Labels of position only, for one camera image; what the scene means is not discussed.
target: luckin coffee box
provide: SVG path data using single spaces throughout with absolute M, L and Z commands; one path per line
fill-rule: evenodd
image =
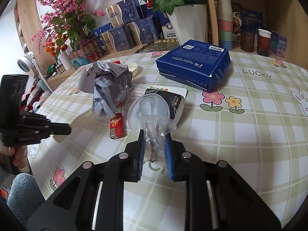
M 156 60 L 159 73 L 171 80 L 211 92 L 230 65 L 227 49 L 188 40 Z

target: gold tray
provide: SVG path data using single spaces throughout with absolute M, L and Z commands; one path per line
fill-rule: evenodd
M 141 49 L 137 50 L 135 53 L 148 53 L 154 51 L 167 51 L 172 50 L 179 46 L 179 42 L 176 38 L 155 40 L 147 45 L 143 46 Z

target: human hand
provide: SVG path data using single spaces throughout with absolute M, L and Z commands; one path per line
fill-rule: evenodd
M 6 147 L 0 143 L 0 163 L 5 164 L 4 156 L 14 156 L 13 165 L 19 170 L 23 169 L 28 165 L 27 162 L 27 147 Z

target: clear plastic lid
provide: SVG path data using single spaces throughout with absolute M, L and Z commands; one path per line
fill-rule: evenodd
M 136 99 L 129 108 L 127 121 L 128 126 L 137 136 L 143 129 L 140 115 L 157 115 L 169 118 L 170 110 L 167 102 L 158 94 L 150 93 Z

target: green plaid pattern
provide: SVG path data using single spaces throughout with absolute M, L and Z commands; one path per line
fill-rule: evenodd
M 152 53 L 113 59 L 136 62 L 141 72 L 133 82 L 186 88 L 185 110 L 172 133 L 174 140 L 202 160 L 226 160 L 260 195 L 284 226 L 296 213 L 308 189 L 308 117 L 291 92 L 302 91 L 308 98 L 308 78 L 300 67 L 272 58 L 230 52 L 231 65 L 217 90 L 225 97 L 220 111 L 206 111 L 202 91 L 168 80 L 158 74 Z M 92 94 L 76 91 L 79 68 L 39 109 L 53 122 L 71 123 L 92 106 Z M 231 108 L 225 100 L 241 99 L 241 107 Z M 43 140 L 30 165 L 45 198 L 57 186 L 56 168 L 67 178 L 83 162 L 107 161 L 135 141 L 128 128 L 119 140 L 109 138 L 109 119 L 74 129 L 62 143 L 52 137 Z M 139 183 L 125 183 L 125 230 L 167 230 L 184 228 L 184 183 L 173 183 L 165 169 L 146 162 Z

